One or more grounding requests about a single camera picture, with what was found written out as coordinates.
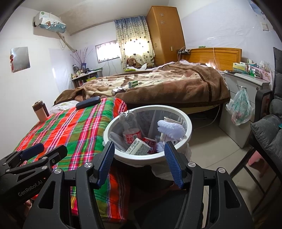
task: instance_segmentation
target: hanging plastic bag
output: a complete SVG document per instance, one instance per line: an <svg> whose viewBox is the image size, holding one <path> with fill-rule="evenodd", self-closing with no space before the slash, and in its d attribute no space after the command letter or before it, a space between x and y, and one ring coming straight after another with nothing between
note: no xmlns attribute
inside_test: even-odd
<svg viewBox="0 0 282 229"><path fill-rule="evenodd" d="M254 108L250 104L245 88L241 87L234 99L230 99L230 102L226 105L226 110L232 115L231 120L235 125L240 125L250 120Z"/></svg>

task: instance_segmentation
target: patterned blanket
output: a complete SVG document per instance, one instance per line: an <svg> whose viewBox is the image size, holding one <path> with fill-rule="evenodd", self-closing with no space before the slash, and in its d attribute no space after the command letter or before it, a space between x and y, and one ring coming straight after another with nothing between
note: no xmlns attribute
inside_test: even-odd
<svg viewBox="0 0 282 229"><path fill-rule="evenodd" d="M128 82L138 86L128 89ZM111 97L117 87L127 88L115 97L129 104L183 104L183 107L209 106L229 100L230 94L222 76L213 68L175 63L154 71L128 72L91 80L83 86L66 90L55 104L90 97Z"/></svg>
<svg viewBox="0 0 282 229"><path fill-rule="evenodd" d="M16 150L43 143L44 152L26 162L31 163L57 146L65 145L68 154L53 169L62 168L64 171L77 169L91 161L96 153L103 151L102 135L106 126L120 112L126 110L125 103L117 98L105 98L100 104L81 110L70 108L50 116L44 123L35 125ZM127 218L129 190L126 178L111 167L106 183L100 190L94 191L103 220L121 222ZM73 215L77 215L75 187L71 187L71 208Z"/></svg>

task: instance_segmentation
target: curtain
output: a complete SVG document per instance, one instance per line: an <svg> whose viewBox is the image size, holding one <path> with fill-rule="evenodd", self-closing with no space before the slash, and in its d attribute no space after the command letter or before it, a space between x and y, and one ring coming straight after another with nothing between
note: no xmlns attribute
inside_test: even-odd
<svg viewBox="0 0 282 229"><path fill-rule="evenodd" d="M127 59L133 57L141 65L154 64L154 49L145 16L115 20L122 69L125 71Z"/></svg>

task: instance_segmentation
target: plaid cloth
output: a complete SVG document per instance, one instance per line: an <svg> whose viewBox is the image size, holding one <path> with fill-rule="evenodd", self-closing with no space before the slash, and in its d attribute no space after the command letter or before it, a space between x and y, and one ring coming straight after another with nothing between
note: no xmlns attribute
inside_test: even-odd
<svg viewBox="0 0 282 229"><path fill-rule="evenodd" d="M26 163L37 161L60 145L68 149L67 156L53 169L74 170L91 161L96 153L103 151L103 132L110 121L126 111L126 104L117 98L105 98L96 106L76 110L75 107L52 115L44 123L38 123L22 139L16 150L43 143L45 150ZM95 197L104 221L121 222L127 218L129 201L129 182L111 167L105 184L95 190ZM78 215L76 188L71 187L72 214Z"/></svg>

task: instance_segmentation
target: ceiling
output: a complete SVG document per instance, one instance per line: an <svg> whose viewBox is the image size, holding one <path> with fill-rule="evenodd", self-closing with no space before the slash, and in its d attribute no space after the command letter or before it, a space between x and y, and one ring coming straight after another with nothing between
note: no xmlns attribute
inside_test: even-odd
<svg viewBox="0 0 282 229"><path fill-rule="evenodd" d="M73 34L105 21L147 15L152 5L167 6L169 0L25 0L21 6L51 12Z"/></svg>

